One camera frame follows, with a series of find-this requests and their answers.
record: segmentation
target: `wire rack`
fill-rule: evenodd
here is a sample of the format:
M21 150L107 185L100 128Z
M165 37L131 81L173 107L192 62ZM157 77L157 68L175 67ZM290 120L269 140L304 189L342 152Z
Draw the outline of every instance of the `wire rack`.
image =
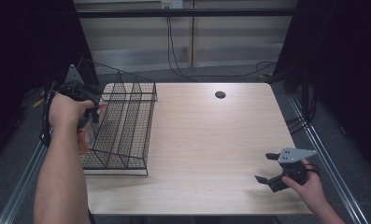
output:
M83 170L142 170L147 175L156 84L88 60L77 69L85 83L98 86L105 106L99 123L92 124L95 141L80 156Z

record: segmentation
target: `metal frame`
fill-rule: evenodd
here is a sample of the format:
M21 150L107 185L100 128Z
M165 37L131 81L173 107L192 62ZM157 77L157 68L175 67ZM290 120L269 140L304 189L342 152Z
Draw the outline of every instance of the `metal frame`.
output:
M256 16L314 16L322 10L297 10L294 8L234 8L234 9L137 9L137 10L78 10L77 12L38 11L34 15L95 18L142 17L256 17Z
M313 16L323 13L322 10L296 10L283 8L268 9L153 9L153 10L79 10L78 12L34 12L33 16L58 16L58 17L77 17L83 19L92 18L142 18L142 17L255 17L255 16ZM302 107L295 98L291 98L295 113L304 122L307 135L316 150L319 151L321 161L324 164L329 176L331 177L336 190L338 191L343 203L347 207L354 223L368 223L364 213L344 182L340 173L337 171L333 161L326 151L321 139L317 136L313 126L302 119ZM46 148L41 143L36 147L36 153L30 160L24 171L17 187L12 192L3 212L0 215L0 223L12 223L25 193L29 189L32 177L36 175L36 170L43 161Z
M299 120L302 121L302 125L304 126L305 132L310 142L312 143L313 147L319 152L319 157L321 159L322 165L324 166L325 170L330 176L336 188L336 191L338 192L340 198L342 199L343 204L345 204L346 208L348 209L348 212L351 218L353 219L353 222L357 224L368 223L361 206L355 199L354 195L351 193L342 175L337 170L333 160L331 159L321 139L317 135L313 125L309 123L308 120L304 119L304 117L302 116L302 106L299 103L298 99L296 99L294 96L290 96L290 101L293 106L293 110L299 117Z

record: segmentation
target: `wooden table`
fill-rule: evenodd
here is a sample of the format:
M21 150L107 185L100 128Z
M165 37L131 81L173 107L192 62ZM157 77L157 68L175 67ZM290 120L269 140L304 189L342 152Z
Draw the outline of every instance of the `wooden table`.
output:
M269 85L158 83L157 92L149 176L87 176L92 213L310 213L293 190L273 193L254 177L279 175L264 154L294 147Z

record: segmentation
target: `dark background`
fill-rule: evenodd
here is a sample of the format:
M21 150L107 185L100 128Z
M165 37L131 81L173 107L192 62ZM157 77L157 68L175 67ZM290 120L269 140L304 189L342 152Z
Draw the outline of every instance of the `dark background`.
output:
M307 71L317 94L371 162L371 1L298 1L275 75L295 91Z
M75 7L70 0L0 1L0 148L19 122L27 91L63 82L69 64L92 58L78 18L36 11Z

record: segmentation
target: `wall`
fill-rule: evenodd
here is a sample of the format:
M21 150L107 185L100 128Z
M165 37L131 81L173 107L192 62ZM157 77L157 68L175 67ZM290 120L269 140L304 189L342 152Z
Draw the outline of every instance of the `wall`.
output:
M157 9L160 1L76 0L77 9ZM294 8L296 0L187 1L185 8ZM276 61L291 17L171 18L179 67ZM128 71L169 68L167 19L81 19L93 60Z

